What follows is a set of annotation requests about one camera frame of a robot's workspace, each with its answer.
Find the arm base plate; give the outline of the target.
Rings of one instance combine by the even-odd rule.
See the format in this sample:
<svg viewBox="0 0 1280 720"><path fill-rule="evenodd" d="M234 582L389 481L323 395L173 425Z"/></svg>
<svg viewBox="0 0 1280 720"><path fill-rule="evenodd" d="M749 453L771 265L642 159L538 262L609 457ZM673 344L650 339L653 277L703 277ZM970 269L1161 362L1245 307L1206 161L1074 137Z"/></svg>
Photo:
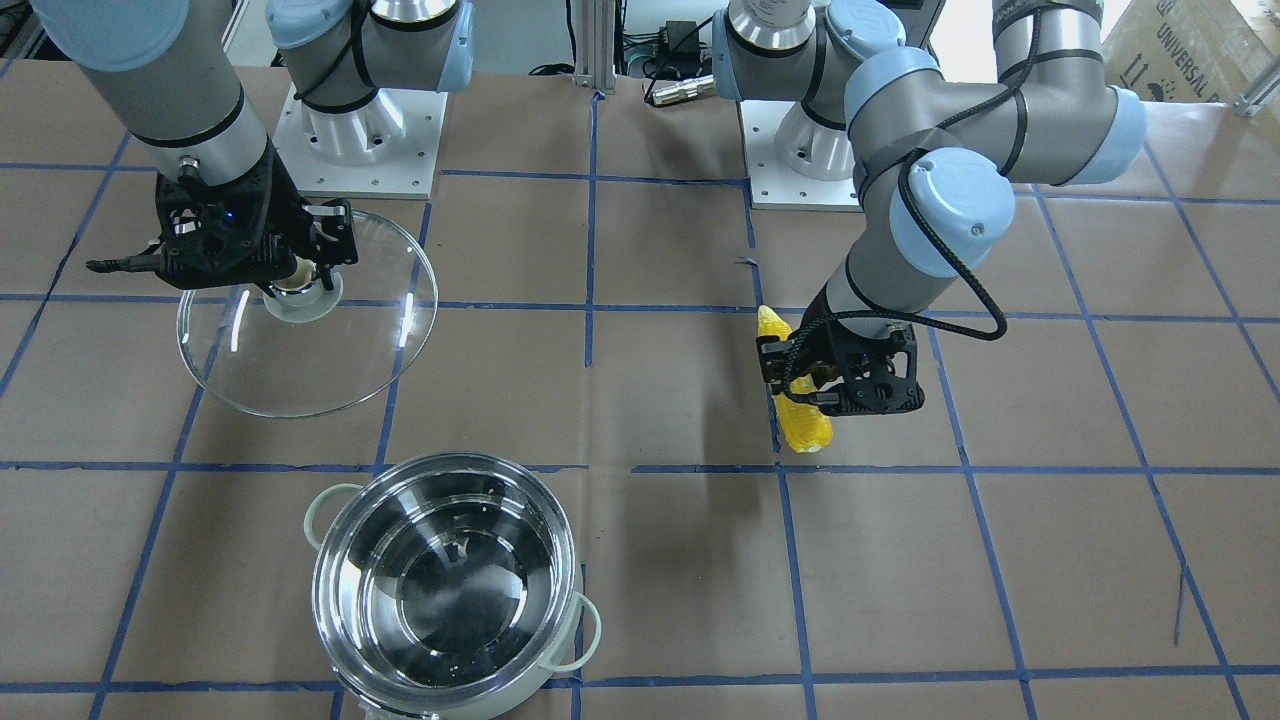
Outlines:
<svg viewBox="0 0 1280 720"><path fill-rule="evenodd" d="M861 217L859 156L846 123L812 117L800 102L740 102L751 206Z"/></svg>
<svg viewBox="0 0 1280 720"><path fill-rule="evenodd" d="M428 201L449 99L381 88L364 108L329 114L288 97L271 140L305 196Z"/></svg>

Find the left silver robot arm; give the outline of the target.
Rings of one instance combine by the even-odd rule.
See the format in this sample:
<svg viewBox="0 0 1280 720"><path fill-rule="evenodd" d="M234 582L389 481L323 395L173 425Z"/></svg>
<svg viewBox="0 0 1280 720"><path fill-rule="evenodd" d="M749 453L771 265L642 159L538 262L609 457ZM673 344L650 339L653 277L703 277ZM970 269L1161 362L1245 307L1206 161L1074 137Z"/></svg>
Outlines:
<svg viewBox="0 0 1280 720"><path fill-rule="evenodd" d="M993 83L952 82L878 1L731 1L712 20L716 91L795 101L845 135L865 227L787 340L759 340L772 395L827 416L910 413L916 325L995 341L974 277L1016 213L1016 183L1102 184L1147 133L1107 85L1102 1L996 1Z"/></svg>

